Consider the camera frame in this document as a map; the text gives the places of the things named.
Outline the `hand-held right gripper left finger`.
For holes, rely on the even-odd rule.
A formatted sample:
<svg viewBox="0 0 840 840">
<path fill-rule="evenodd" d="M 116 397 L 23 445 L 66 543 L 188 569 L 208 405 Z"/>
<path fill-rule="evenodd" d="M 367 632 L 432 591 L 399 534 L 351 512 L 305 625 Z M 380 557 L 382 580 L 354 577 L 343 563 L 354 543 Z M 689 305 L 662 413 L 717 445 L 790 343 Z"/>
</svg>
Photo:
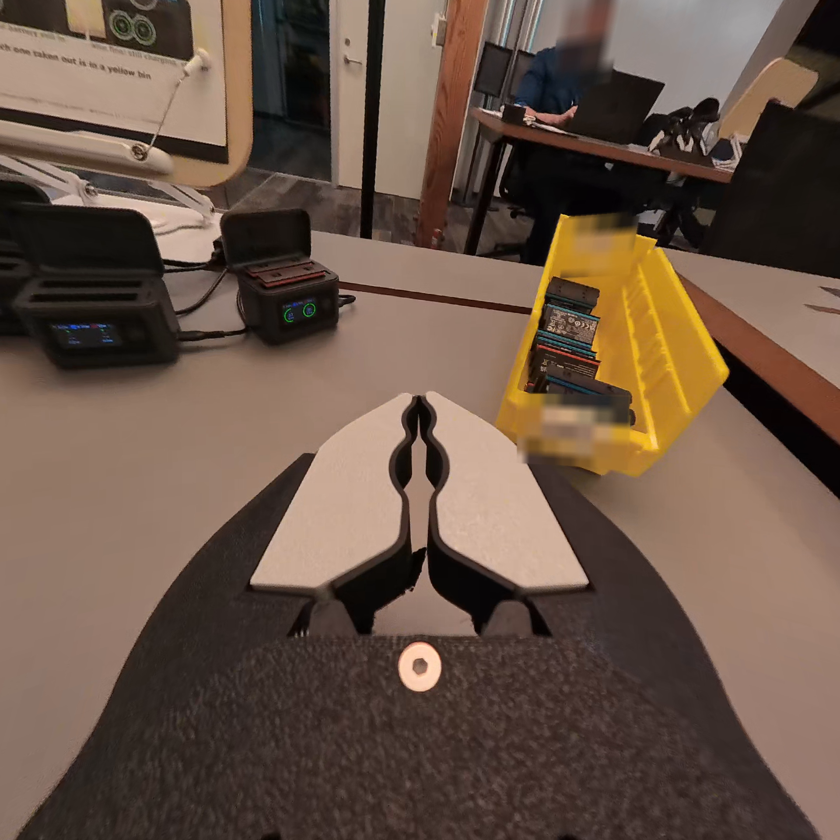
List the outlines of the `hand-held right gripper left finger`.
<svg viewBox="0 0 840 840">
<path fill-rule="evenodd" d="M 405 488 L 418 400 L 402 393 L 353 420 L 314 455 L 252 573 L 257 592 L 340 602 L 359 634 L 411 589 Z"/>
</svg>

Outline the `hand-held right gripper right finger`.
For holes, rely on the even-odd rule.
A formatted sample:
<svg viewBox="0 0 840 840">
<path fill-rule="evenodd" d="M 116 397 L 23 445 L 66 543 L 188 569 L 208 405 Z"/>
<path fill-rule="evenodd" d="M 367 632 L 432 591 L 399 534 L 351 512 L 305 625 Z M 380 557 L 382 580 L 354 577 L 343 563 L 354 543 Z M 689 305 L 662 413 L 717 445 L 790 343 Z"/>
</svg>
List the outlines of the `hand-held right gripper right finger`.
<svg viewBox="0 0 840 840">
<path fill-rule="evenodd" d="M 590 580 L 517 446 L 437 392 L 418 399 L 426 445 L 427 568 L 480 634 L 499 604 L 585 591 Z"/>
</svg>

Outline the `row of black batteries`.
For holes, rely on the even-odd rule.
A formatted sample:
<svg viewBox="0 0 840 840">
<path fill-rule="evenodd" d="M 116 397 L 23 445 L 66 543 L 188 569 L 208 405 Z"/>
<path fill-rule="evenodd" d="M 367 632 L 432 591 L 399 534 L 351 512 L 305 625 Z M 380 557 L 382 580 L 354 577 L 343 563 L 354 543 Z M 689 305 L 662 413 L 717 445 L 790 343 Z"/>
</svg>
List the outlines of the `row of black batteries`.
<svg viewBox="0 0 840 840">
<path fill-rule="evenodd" d="M 632 427 L 636 414 L 631 393 L 598 377 L 602 362 L 594 343 L 601 320 L 594 310 L 599 298 L 595 287 L 551 278 L 528 348 L 523 391 L 591 407 L 607 423 Z"/>
</svg>

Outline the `black battery red edge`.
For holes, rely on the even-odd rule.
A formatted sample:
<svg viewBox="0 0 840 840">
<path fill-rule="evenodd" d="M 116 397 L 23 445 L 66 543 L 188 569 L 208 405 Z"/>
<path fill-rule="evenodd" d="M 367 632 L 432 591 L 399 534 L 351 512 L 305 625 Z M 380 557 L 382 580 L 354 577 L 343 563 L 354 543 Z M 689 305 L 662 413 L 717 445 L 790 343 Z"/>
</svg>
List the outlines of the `black battery red edge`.
<svg viewBox="0 0 840 840">
<path fill-rule="evenodd" d="M 254 279 L 266 289 L 275 289 L 297 285 L 310 280 L 321 280 L 329 272 L 325 269 L 302 269 L 290 271 L 263 272 L 255 275 Z"/>
<path fill-rule="evenodd" d="M 264 284 L 270 285 L 295 281 L 297 279 L 322 277 L 326 272 L 325 270 L 319 263 L 310 259 L 304 259 L 290 263 L 253 266 L 246 269 L 246 274 Z"/>
</svg>

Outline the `yellow plastic bin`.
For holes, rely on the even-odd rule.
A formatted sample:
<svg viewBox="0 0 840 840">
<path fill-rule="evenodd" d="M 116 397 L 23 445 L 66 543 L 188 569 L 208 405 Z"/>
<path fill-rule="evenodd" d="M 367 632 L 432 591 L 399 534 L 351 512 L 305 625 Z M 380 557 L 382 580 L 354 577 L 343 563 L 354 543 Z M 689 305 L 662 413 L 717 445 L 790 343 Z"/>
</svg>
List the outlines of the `yellow plastic bin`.
<svg viewBox="0 0 840 840">
<path fill-rule="evenodd" d="M 595 287 L 601 320 L 598 378 L 629 391 L 636 423 L 607 423 L 587 406 L 523 391 L 529 345 L 552 277 Z M 686 431 L 728 378 L 707 328 L 665 252 L 635 223 L 562 216 L 496 426 L 528 454 L 553 456 L 598 476 L 641 476 Z"/>
</svg>

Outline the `black battery charging case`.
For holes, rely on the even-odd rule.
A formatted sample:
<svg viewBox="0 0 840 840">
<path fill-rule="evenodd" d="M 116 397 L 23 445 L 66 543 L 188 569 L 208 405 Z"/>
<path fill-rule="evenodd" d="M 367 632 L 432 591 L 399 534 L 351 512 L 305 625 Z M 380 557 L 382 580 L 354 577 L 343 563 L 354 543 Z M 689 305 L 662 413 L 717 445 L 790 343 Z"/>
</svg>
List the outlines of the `black battery charging case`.
<svg viewBox="0 0 840 840">
<path fill-rule="evenodd" d="M 14 303 L 33 276 L 21 239 L 21 208 L 48 206 L 50 199 L 38 186 L 8 174 L 1 175 L 1 336 L 26 335 Z"/>
<path fill-rule="evenodd" d="M 14 306 L 62 370 L 172 364 L 179 325 L 151 223 L 131 209 L 21 208 L 33 276 Z"/>
<path fill-rule="evenodd" d="M 226 267 L 238 283 L 238 305 L 248 330 L 280 345 L 337 327 L 338 275 L 312 257 L 312 228 L 304 209 L 227 213 L 220 221 Z M 263 288 L 246 269 L 310 259 L 329 272 L 321 280 Z"/>
</svg>

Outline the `long wooden desk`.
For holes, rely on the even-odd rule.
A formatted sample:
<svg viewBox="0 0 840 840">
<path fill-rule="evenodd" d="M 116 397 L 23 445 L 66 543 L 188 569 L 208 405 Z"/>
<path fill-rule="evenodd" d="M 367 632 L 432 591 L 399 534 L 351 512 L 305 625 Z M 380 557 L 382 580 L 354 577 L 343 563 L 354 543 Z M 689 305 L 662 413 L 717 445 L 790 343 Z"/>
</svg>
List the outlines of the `long wooden desk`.
<svg viewBox="0 0 840 840">
<path fill-rule="evenodd" d="M 667 248 L 728 392 L 839 494 L 838 280 Z"/>
</svg>

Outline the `wooden background desk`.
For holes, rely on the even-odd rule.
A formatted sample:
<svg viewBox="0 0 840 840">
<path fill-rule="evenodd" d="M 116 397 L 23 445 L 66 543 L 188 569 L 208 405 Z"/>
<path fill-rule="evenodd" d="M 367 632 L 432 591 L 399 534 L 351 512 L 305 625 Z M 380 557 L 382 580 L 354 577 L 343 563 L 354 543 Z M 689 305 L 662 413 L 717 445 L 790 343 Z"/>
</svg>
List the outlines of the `wooden background desk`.
<svg viewBox="0 0 840 840">
<path fill-rule="evenodd" d="M 641 145 L 609 143 L 562 131 L 548 131 L 544 127 L 531 128 L 504 122 L 501 116 L 483 108 L 469 108 L 468 115 L 477 122 L 478 135 L 489 143 L 490 152 L 465 239 L 464 254 L 467 256 L 477 254 L 481 233 L 501 173 L 501 160 L 506 148 L 514 142 L 531 143 L 545 148 L 587 154 L 604 161 L 640 166 L 647 170 L 675 173 L 702 182 L 725 185 L 730 183 L 734 174 L 733 171 L 725 170 L 712 163 L 697 162 L 695 159 L 685 161 L 669 159 L 666 156 L 651 152 Z"/>
</svg>

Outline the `brown wooden panel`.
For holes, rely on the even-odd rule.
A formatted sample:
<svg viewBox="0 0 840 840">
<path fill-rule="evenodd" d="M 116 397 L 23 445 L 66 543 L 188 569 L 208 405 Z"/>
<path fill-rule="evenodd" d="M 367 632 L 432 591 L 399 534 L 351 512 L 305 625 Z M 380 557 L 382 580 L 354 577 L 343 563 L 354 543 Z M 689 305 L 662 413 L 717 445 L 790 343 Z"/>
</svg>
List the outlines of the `brown wooden panel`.
<svg viewBox="0 0 840 840">
<path fill-rule="evenodd" d="M 431 231 L 445 229 L 488 1 L 451 1 L 427 144 L 415 245 L 428 248 Z"/>
</svg>

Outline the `black office chair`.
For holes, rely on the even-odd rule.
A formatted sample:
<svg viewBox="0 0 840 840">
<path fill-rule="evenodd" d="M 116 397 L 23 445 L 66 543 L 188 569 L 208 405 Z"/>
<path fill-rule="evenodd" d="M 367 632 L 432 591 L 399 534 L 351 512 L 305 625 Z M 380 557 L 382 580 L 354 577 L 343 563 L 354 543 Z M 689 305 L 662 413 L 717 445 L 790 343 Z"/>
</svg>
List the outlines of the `black office chair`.
<svg viewBox="0 0 840 840">
<path fill-rule="evenodd" d="M 837 280 L 838 122 L 769 103 L 698 250 Z"/>
</svg>

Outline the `black white headset gear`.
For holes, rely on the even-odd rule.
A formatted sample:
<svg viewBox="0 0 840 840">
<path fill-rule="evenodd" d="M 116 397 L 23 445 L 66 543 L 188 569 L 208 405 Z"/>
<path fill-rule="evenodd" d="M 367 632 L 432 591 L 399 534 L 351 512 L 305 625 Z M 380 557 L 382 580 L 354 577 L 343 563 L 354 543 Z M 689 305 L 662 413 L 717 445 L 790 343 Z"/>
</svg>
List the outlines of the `black white headset gear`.
<svg viewBox="0 0 840 840">
<path fill-rule="evenodd" d="M 720 118 L 720 102 L 705 98 L 694 107 L 679 108 L 660 120 L 649 152 L 673 160 L 708 165 L 711 158 L 704 140 L 707 127 Z"/>
</svg>

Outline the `dark grey laptop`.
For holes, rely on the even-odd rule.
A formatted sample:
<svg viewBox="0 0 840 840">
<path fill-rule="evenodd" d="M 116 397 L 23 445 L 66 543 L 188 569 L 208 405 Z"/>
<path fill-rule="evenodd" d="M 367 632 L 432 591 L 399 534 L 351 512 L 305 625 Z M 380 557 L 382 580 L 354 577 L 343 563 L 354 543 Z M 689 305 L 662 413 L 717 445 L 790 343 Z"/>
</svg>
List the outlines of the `dark grey laptop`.
<svg viewBox="0 0 840 840">
<path fill-rule="evenodd" d="M 566 130 L 608 143 L 634 143 L 664 88 L 661 80 L 612 69 L 584 90 Z"/>
</svg>

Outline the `black desk monitor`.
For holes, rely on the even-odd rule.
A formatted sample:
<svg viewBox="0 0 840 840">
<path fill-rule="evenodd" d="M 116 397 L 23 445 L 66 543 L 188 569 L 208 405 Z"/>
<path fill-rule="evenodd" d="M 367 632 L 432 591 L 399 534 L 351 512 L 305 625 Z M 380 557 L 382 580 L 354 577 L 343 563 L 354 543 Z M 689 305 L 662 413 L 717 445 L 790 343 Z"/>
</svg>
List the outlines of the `black desk monitor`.
<svg viewBox="0 0 840 840">
<path fill-rule="evenodd" d="M 511 101 L 529 70 L 535 55 L 486 41 L 480 51 L 472 87 L 485 97 Z"/>
</svg>

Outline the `white board ledge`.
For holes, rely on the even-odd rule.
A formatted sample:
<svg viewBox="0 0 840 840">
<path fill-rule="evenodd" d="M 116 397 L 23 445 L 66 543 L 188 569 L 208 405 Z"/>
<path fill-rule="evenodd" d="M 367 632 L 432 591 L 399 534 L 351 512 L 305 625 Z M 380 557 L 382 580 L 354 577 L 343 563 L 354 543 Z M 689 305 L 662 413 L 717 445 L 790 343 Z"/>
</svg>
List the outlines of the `white board ledge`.
<svg viewBox="0 0 840 840">
<path fill-rule="evenodd" d="M 1 147 L 3 154 L 102 172 L 162 176 L 175 172 L 175 163 L 168 153 L 137 140 L 99 133 L 61 131 L 2 120 Z"/>
</svg>

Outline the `curved wooden board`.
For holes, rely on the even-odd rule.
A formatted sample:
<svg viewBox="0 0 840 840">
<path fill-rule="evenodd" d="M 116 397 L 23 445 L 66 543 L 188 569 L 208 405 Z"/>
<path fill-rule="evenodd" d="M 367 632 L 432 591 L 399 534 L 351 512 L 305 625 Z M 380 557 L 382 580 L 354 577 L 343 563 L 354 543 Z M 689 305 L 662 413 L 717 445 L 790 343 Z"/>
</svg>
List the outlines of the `curved wooden board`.
<svg viewBox="0 0 840 840">
<path fill-rule="evenodd" d="M 721 116 L 717 138 L 748 140 L 768 103 L 798 106 L 818 81 L 818 72 L 791 59 L 774 59 Z"/>
</svg>

